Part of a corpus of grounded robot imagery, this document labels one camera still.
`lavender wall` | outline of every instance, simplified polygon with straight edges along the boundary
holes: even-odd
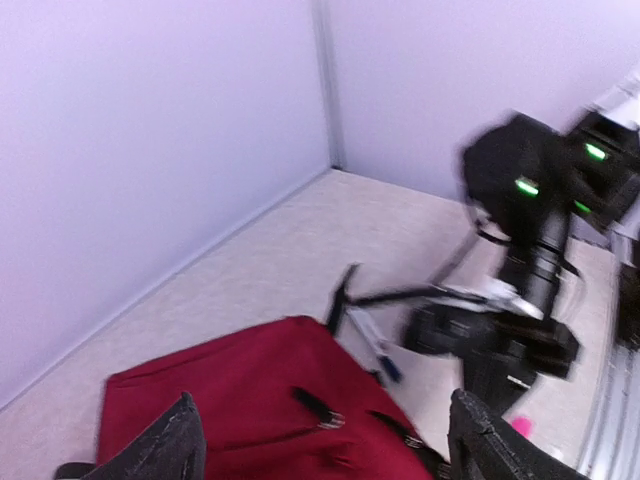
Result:
[[[561,128],[640,57],[637,0],[327,1],[348,169],[446,197],[478,128]]]
[[[0,407],[328,167],[300,0],[0,4]]]

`red bag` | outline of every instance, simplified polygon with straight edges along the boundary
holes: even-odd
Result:
[[[442,457],[312,318],[286,318],[152,360],[106,385],[98,464],[186,391],[206,479],[428,480]]]

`cable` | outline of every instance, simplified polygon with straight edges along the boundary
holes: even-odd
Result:
[[[428,285],[426,287],[407,287],[402,290],[392,290],[360,298],[350,298],[349,305],[359,308],[373,307],[388,303],[403,302],[409,300],[422,300],[429,298],[449,297],[467,302],[483,304],[487,298],[473,292],[461,292],[447,287]]]
[[[473,247],[476,246],[479,239],[480,237],[478,236],[478,232],[474,228],[467,234],[462,243],[447,259],[447,262],[436,270],[427,282],[430,285],[441,285],[462,264],[471,250],[473,250]]]
[[[469,195],[468,190],[465,190],[464,192],[464,204],[466,207],[467,216],[469,217],[469,221],[471,222],[471,225],[475,226],[476,233],[479,237],[484,238],[485,240],[488,240],[491,243],[499,245],[501,247],[506,247],[511,243],[510,240],[498,238],[484,230],[484,227],[486,227],[491,222],[491,219],[485,218],[484,220],[480,220],[480,218],[478,218],[478,212],[471,196]]]
[[[435,273],[431,275],[427,283],[429,285],[441,285],[447,278],[455,272],[462,262],[467,258],[471,250],[477,245],[480,238],[484,238],[491,243],[505,246],[509,244],[508,240],[503,240],[487,233],[483,228],[487,226],[490,221],[488,219],[480,220],[478,218],[473,201],[469,196],[467,190],[463,194],[465,210],[473,230],[464,238],[462,243],[456,248],[456,250],[449,256],[446,263],[443,264]]]

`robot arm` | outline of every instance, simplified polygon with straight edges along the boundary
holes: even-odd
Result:
[[[640,65],[598,97],[593,106],[609,120],[636,130],[640,125]]]

